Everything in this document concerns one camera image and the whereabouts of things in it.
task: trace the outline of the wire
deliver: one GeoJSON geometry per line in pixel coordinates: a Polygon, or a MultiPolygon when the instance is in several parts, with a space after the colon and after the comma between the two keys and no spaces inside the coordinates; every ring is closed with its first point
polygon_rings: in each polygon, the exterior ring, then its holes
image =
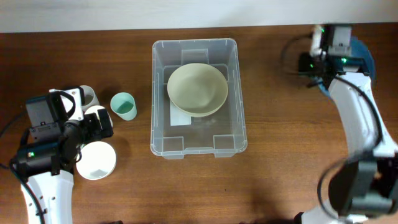
{"type": "Polygon", "coordinates": [[[14,162],[11,159],[10,163],[9,163],[9,169],[11,170],[11,172],[15,175],[15,177],[19,180],[19,182],[22,184],[22,186],[25,188],[26,192],[29,194],[29,196],[31,197],[31,199],[33,200],[33,203],[36,206],[36,209],[38,211],[38,215],[40,218],[40,223],[41,224],[45,224],[45,220],[44,220],[44,212],[42,210],[42,207],[40,206],[39,201],[37,200],[37,197],[35,196],[35,194],[33,193],[32,189],[30,189],[30,187],[27,185],[27,183],[25,183],[21,177],[19,176],[19,174],[17,173],[17,171],[14,168],[14,162]]]}
{"type": "MultiPolygon", "coordinates": [[[[0,138],[4,135],[4,133],[11,127],[11,125],[13,123],[15,123],[18,119],[20,119],[21,117],[23,117],[26,114],[26,110],[22,111],[21,113],[19,113],[18,115],[16,115],[12,120],[10,120],[10,122],[8,122],[5,127],[0,131],[0,138]]],[[[8,169],[7,166],[3,165],[0,163],[0,167],[3,169],[8,169]]]]}
{"type": "MultiPolygon", "coordinates": [[[[369,107],[370,107],[370,109],[371,109],[371,112],[372,112],[372,114],[373,114],[373,118],[374,118],[374,120],[375,120],[375,122],[376,122],[376,126],[377,126],[377,138],[376,138],[376,140],[375,140],[373,146],[372,146],[370,149],[364,149],[360,154],[353,155],[353,156],[351,156],[351,157],[349,157],[349,158],[347,158],[347,159],[344,158],[344,159],[338,160],[337,162],[335,162],[334,164],[332,164],[329,168],[327,168],[325,171],[323,171],[323,173],[322,173],[322,175],[321,175],[321,177],[320,177],[320,179],[319,179],[319,181],[318,181],[317,195],[318,195],[318,201],[319,201],[319,204],[320,204],[322,210],[323,210],[329,217],[331,217],[331,218],[333,218],[333,219],[336,219],[336,220],[339,220],[339,218],[336,217],[333,213],[331,213],[331,212],[326,208],[325,204],[323,203],[323,199],[322,199],[322,184],[323,184],[323,182],[324,182],[326,176],[327,176],[333,169],[336,169],[337,167],[340,167],[340,166],[342,166],[343,164],[351,164],[351,163],[354,163],[354,162],[358,162],[358,161],[360,161],[361,159],[364,159],[365,157],[371,156],[372,151],[373,151],[376,147],[378,147],[378,145],[379,145],[380,142],[382,141],[383,135],[382,135],[381,121],[380,121],[380,117],[379,117],[379,115],[378,115],[378,113],[377,113],[377,109],[376,109],[376,107],[373,105],[372,101],[371,101],[370,98],[367,96],[367,94],[365,94],[365,92],[362,91],[358,86],[352,84],[351,82],[349,82],[349,81],[347,81],[347,80],[345,80],[345,79],[343,79],[343,78],[341,78],[341,77],[339,77],[339,76],[336,76],[334,79],[336,79],[336,80],[338,80],[338,81],[340,81],[340,82],[343,82],[343,83],[349,85],[350,87],[352,87],[353,89],[355,89],[355,90],[359,93],[360,96],[362,96],[362,97],[364,98],[365,102],[369,105],[369,107]]],[[[341,220],[341,221],[346,222],[346,223],[352,223],[352,222],[350,222],[349,220],[341,220]]]]}
{"type": "Polygon", "coordinates": [[[302,40],[302,39],[311,39],[312,38],[312,32],[309,34],[304,34],[304,35],[298,35],[294,37],[293,39],[289,40],[283,47],[282,52],[280,53],[280,59],[279,59],[279,65],[280,69],[282,70],[282,73],[287,73],[291,75],[313,75],[313,72],[299,72],[299,71],[294,71],[294,70],[286,70],[285,69],[285,58],[287,54],[287,50],[289,47],[296,41],[302,40]]]}

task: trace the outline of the robotic arm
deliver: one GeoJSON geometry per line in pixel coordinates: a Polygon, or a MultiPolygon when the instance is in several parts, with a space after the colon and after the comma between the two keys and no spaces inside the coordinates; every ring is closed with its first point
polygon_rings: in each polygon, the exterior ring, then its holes
{"type": "Polygon", "coordinates": [[[51,90],[26,102],[32,127],[9,167],[21,182],[31,224],[72,223],[73,166],[81,159],[80,146],[113,135],[106,109],[98,110],[99,119],[83,115],[83,96],[81,88],[51,90]]]}
{"type": "Polygon", "coordinates": [[[398,209],[398,145],[374,102],[364,59],[351,57],[350,38],[350,26],[317,26],[310,53],[300,56],[300,72],[315,74],[338,108],[349,158],[335,164],[342,168],[330,181],[329,200],[299,213],[296,224],[362,223],[398,209]]]}

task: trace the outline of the wooden table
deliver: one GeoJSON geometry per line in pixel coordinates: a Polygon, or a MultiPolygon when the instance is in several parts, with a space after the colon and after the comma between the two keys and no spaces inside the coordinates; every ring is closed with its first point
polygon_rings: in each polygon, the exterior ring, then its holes
{"type": "MultiPolygon", "coordinates": [[[[347,155],[336,106],[308,79],[282,75],[282,46],[311,26],[181,30],[114,30],[0,34],[0,126],[22,111],[26,99],[51,88],[89,85],[103,106],[126,91],[138,115],[123,121],[111,113],[118,163],[107,178],[75,174],[75,223],[239,223],[292,218],[318,205],[321,172],[347,155]],[[248,148],[231,158],[212,154],[168,161],[150,151],[152,44],[156,40],[230,37],[238,43],[248,148]]],[[[398,24],[362,24],[354,34],[371,50],[377,67],[374,97],[398,139],[398,24]]],[[[289,51],[293,65],[308,49],[289,51]]],[[[1,162],[17,151],[25,117],[0,140],[1,162]]],[[[20,185],[0,171],[0,223],[27,223],[20,185]]],[[[369,223],[396,223],[398,216],[369,223]]]]}

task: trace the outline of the beige bowl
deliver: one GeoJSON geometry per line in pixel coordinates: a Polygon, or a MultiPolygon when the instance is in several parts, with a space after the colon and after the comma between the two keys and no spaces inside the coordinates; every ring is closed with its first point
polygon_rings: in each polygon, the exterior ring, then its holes
{"type": "Polygon", "coordinates": [[[228,84],[217,68],[191,63],[173,72],[167,93],[178,109],[190,116],[203,117],[221,108],[228,96],[228,84]]]}

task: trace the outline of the wood surface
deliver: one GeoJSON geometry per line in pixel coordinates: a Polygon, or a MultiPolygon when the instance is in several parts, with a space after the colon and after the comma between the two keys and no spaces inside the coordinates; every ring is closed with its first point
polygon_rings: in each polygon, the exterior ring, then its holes
{"type": "MultiPolygon", "coordinates": [[[[279,72],[282,46],[311,26],[220,29],[114,30],[0,34],[0,127],[26,99],[51,88],[89,85],[109,108],[111,97],[131,93],[138,115],[123,121],[110,113],[116,150],[114,172],[91,181],[74,175],[74,223],[258,223],[292,218],[318,205],[321,172],[347,155],[336,106],[307,78],[279,72]],[[238,43],[247,149],[231,158],[212,154],[168,161],[150,151],[152,44],[156,40],[234,38],[238,43]]],[[[354,35],[376,61],[374,97],[398,139],[398,24],[361,24],[354,35]]],[[[287,61],[308,50],[297,43],[287,61]]],[[[22,118],[0,139],[0,162],[16,153],[22,118]]],[[[397,215],[368,223],[397,223],[397,215]]],[[[27,223],[18,181],[0,170],[0,223],[27,223]]]]}

